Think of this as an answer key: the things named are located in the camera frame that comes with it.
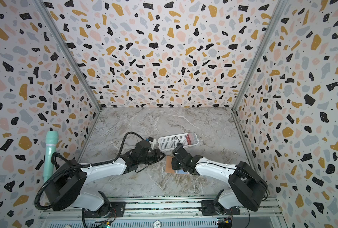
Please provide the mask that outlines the tan leather card holder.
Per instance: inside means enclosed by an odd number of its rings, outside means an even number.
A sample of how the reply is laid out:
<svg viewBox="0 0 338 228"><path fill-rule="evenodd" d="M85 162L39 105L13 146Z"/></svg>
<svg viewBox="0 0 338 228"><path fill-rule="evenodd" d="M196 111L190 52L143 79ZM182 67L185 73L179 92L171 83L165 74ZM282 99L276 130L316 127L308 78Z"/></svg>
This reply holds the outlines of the tan leather card holder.
<svg viewBox="0 0 338 228"><path fill-rule="evenodd" d="M172 163L172 159L173 159L172 156L166 156L165 172L166 173L170 173L170 174L181 174L181 175L187 174L183 170L174 170L172 168L172 164L171 164Z"/></svg>

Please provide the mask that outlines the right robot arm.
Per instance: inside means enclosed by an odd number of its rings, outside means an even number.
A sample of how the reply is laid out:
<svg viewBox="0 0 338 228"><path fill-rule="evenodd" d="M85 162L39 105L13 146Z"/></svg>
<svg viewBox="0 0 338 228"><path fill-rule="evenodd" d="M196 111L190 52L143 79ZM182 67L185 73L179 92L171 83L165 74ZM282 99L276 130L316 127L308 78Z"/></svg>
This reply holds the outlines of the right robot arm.
<svg viewBox="0 0 338 228"><path fill-rule="evenodd" d="M229 184L229 190L221 190L210 203L208 213L226 215L227 210L243 206L258 211L267 193L267 183L246 162L237 165L224 164L203 156L192 156L181 143L172 151L172 168L195 176L208 176Z"/></svg>

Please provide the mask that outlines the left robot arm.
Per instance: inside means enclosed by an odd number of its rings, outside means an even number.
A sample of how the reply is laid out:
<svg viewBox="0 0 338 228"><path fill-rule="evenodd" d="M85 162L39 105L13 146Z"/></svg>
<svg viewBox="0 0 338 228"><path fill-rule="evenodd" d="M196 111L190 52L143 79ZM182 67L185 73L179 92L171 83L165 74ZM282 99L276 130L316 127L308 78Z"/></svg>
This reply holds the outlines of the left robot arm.
<svg viewBox="0 0 338 228"><path fill-rule="evenodd" d="M97 163L67 161L37 192L35 208L40 211L52 209L62 211L68 207L89 210L103 217L113 211L113 205L101 191L89 192L85 185L109 176L139 173L138 167L148 167L165 158L159 149L153 149L151 142L142 140L135 148L120 154L113 160Z"/></svg>

